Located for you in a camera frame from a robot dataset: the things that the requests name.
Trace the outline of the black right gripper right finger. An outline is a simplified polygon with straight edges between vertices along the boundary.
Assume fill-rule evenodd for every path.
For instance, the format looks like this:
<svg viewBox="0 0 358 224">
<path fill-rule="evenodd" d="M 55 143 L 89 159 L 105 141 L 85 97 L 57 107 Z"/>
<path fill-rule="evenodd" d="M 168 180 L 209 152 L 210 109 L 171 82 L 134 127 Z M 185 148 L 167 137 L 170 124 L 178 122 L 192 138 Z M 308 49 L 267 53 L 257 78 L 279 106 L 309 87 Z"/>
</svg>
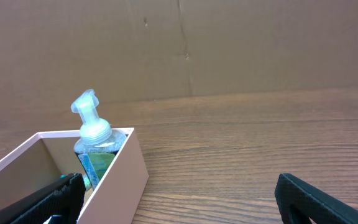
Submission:
<svg viewBox="0 0 358 224">
<path fill-rule="evenodd" d="M 279 175 L 275 199 L 284 224 L 358 224 L 358 210 L 289 173 Z"/>
</svg>

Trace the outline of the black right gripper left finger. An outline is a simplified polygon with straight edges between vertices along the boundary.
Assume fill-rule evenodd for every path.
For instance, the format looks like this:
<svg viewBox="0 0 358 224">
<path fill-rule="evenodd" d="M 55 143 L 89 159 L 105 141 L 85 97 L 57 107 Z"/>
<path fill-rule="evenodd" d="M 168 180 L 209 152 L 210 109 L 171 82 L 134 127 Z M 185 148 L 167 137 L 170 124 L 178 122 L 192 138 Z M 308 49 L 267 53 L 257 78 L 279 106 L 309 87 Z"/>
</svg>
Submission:
<svg viewBox="0 0 358 224">
<path fill-rule="evenodd" d="M 0 210 L 2 224 L 76 224 L 85 201 L 86 187 L 79 173 L 68 174 L 56 182 Z"/>
</svg>

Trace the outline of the white cardboard box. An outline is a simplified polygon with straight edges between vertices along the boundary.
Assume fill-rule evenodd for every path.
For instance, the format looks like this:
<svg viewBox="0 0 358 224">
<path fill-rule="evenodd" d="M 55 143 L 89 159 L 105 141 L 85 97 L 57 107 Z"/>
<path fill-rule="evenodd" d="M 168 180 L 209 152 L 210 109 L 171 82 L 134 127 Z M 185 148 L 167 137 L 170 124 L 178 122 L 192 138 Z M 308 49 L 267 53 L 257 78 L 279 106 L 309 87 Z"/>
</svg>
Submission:
<svg viewBox="0 0 358 224">
<path fill-rule="evenodd" d="M 124 145 L 101 182 L 85 194 L 78 223 L 131 223 L 149 174 L 134 128 L 121 128 Z M 79 132 L 34 134 L 0 160 L 0 210 L 54 183 L 63 174 L 83 173 L 73 147 Z"/>
</svg>

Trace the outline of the clear soap pump bottle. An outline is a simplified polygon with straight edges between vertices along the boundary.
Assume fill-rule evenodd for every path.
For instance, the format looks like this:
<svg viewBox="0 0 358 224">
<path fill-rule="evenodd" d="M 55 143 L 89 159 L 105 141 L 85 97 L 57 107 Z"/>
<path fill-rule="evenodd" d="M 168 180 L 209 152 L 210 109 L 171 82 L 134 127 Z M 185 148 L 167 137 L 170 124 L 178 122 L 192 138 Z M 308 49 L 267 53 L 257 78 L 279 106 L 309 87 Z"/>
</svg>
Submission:
<svg viewBox="0 0 358 224">
<path fill-rule="evenodd" d="M 98 105 L 93 89 L 86 90 L 71 104 L 72 112 L 79 114 L 82 120 L 80 139 L 73 150 L 93 189 L 98 186 L 127 138 L 99 117 Z"/>
</svg>

